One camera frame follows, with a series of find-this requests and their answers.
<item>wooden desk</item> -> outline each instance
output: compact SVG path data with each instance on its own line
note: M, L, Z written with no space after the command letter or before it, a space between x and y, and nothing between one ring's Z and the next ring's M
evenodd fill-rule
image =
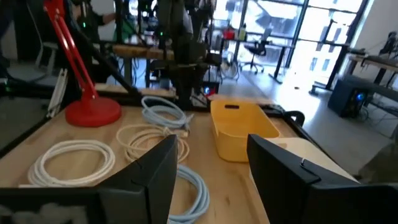
M375 62L373 60L368 60L366 59L365 56L362 55L352 55L349 57L349 59L351 60L349 65L348 65L348 74L352 75L354 73L355 67L358 64L358 62L364 62L364 64L366 65L374 65L376 67L380 68L379 73L377 74L376 78L374 79L373 83L375 84L380 84L380 82L382 81L384 75L386 74L387 70L393 71L393 72L398 72L398 63L396 64L396 66L391 66L391 65L387 65L385 63L380 63L380 62ZM393 76L390 78L390 80L387 83L387 86L390 84L390 82L392 81Z
M349 57L349 59L351 61L354 61L355 65L356 65L358 62L362 62L365 59L365 56L352 55L352 56ZM366 65L374 65L374 66L379 67L379 68L384 68L386 70L391 70L391 71L394 71L394 72L398 72L398 63L397 63L396 67L393 67L393 66L390 66L390 65L386 65L386 64L383 64L383 63L379 63L379 62L374 62L372 60L366 60L366 59L365 59L364 63Z
M121 85L109 85L104 83L95 83L96 91L107 91L111 93L127 93L127 90ZM141 94L149 96L161 96L167 98L177 97L175 91L164 90L164 89L151 89L151 88L139 88Z
M124 61L124 79L132 85L132 58L146 58L146 67L148 68L151 59L163 60L163 50L157 47L144 47L139 45L115 44L113 52L123 58ZM167 50L167 59L174 60L174 52ZM146 77L149 76L149 69L146 68Z
M113 52L123 58L147 58L163 60L163 50L157 47L143 47L138 45L113 45ZM172 50L167 51L167 59L173 60L174 53Z
M123 88L121 85L109 85L104 83L96 83L95 89L97 91L106 91L111 93L127 93L127 90ZM175 91L173 90L164 90L164 89L151 89L151 88L139 88L138 89L143 95L149 96L161 96L161 97L168 97L168 98L175 98L177 97ZM251 103L255 103L258 105L269 105L273 104L274 102L270 99L263 98L263 97L237 97L237 96L226 96L226 95L219 95L214 94L209 97L210 100L238 100L238 101L247 101Z
M121 119L95 129L69 125L62 111L0 160L0 187L27 184L30 165L54 144L71 139L96 139L111 146L116 164L109 177L128 165L124 149L115 138L116 131L127 124L143 123L141 109L123 107ZM296 137L282 119L271 120L284 137ZM261 199L249 178L249 165L226 162L218 157L211 125L209 113L195 113L187 138L191 151L183 162L203 177L210 191L210 207L196 223L269 223ZM93 172L100 160L101 156L95 152L71 152L48 161L46 168L57 178L77 178ZM196 189L186 180L177 179L171 214L184 212L195 197Z

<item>white wall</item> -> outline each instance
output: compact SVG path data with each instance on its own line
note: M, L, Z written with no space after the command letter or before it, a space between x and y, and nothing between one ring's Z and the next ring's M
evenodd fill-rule
M386 43L388 33L398 30L398 1L370 0L369 5L362 21L362 29L359 27L352 46L365 48L370 54L377 55ZM378 71L377 67L361 68L358 64L354 74L373 81ZM387 72L381 83L385 84L390 77L391 72Z
M91 0L93 9L98 14L108 14L114 12L113 0ZM110 22L108 25L98 29L99 38L101 40L112 40L115 23Z

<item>gray floor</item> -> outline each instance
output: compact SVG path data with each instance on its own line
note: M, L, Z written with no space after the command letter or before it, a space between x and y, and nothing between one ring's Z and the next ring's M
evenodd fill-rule
M40 76L31 65L13 65L9 70L12 75L27 80ZM377 128L371 128L368 123L339 118L327 108L329 93L319 97L310 96L309 82L303 82L302 77L289 75L283 85L278 85L268 75L243 72L238 82L225 80L220 93L235 96L267 96L281 104L286 110L299 110L306 116L305 130L323 147L339 165L352 174L367 163L378 151L391 142L384 135L390 135L396 121L381 122ZM42 83L54 83L54 77ZM143 77L137 81L138 86L144 86ZM0 98L0 123L3 131L0 136L0 147L28 129L45 115L43 100L22 98ZM374 119L384 116L383 112L372 110Z
M385 112L375 107L369 106L369 117L373 123L340 118L327 107L331 93L320 90L319 96L308 94L312 82L305 77L290 74L280 85L265 74L244 72L244 76L285 110L303 112L306 132L351 174L357 174L365 163L391 142L386 136L391 136L397 126L396 118L389 114L385 116ZM386 120L375 125L383 117Z

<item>white cable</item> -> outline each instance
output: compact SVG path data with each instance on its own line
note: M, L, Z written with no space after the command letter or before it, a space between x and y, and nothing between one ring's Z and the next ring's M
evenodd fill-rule
M121 139L121 133L128 129L144 128L144 130L132 135L128 141ZM165 138L171 132L169 128L162 128L152 124L131 124L127 125L116 133L116 140L126 148L124 155L129 162L133 162L140 158L149 149L148 147L141 147L140 145L152 138ZM178 162L182 162L189 154L189 145L186 141L178 137Z
M104 155L104 164L93 174L72 180L59 180L50 176L45 170L44 164L47 160L66 152L88 150L99 151ZM46 153L42 154L28 171L28 180L31 184L42 187L78 187L85 186L104 177L115 163L115 155L112 149L99 141L95 140L71 140L64 141L52 146Z
M129 129L144 128L142 131L137 132L125 143L122 139L122 132ZM124 155L130 162L140 158L143 153L147 152L148 147L140 146L142 143L148 141L151 138L166 137L169 134L173 134L169 128L159 127L152 124L132 124L127 125L116 133L116 140L126 148ZM186 141L178 138L178 162L182 162L189 153L189 145ZM192 207L186 211L183 215L169 215L170 223L193 223L197 218L204 214L210 204L210 195L205 184L205 181L194 171L183 165L178 165L177 176L184 178L191 182L198 192L198 196L195 199Z
M169 215L170 224L194 223L209 208L210 195L205 181L194 171L186 166L178 165L177 176L191 182L196 188L198 195L192 207L183 215Z
M169 106L157 105L149 107L146 105L146 100L160 101L161 103ZM144 96L141 100L141 104L144 107L142 110L142 115L144 116L144 119L151 124L158 124L168 128L188 129L188 123L193 117L193 114L187 117L178 106L158 96ZM176 117L177 120L167 119L159 115L158 113L161 112L171 114L172 116Z

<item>computer tower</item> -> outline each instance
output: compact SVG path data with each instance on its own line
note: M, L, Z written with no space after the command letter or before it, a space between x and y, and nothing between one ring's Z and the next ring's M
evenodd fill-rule
M368 97L369 90L353 83L338 80L330 96L328 107L341 117L355 118Z

